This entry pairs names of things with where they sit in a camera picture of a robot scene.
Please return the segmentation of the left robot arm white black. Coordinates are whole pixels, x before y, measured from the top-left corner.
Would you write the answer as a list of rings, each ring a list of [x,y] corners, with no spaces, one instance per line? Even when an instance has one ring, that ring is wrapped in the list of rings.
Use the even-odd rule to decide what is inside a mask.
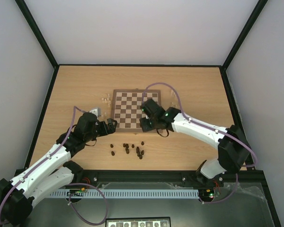
[[[85,112],[32,166],[9,181],[1,179],[0,224],[20,224],[47,195],[65,185],[81,183],[83,168],[71,158],[88,142],[113,134],[116,127],[116,120],[99,121],[97,115]]]

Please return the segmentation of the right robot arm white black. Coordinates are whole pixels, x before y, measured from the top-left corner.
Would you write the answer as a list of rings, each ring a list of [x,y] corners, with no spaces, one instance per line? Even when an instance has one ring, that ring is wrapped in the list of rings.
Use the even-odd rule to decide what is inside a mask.
[[[235,125],[225,128],[208,124],[174,107],[165,110],[153,99],[143,102],[141,110],[146,115],[140,119],[143,132],[166,130],[182,133],[218,151],[217,158],[205,160],[196,170],[194,179],[201,185],[208,185],[216,176],[225,172],[237,174],[251,154],[244,133]]]

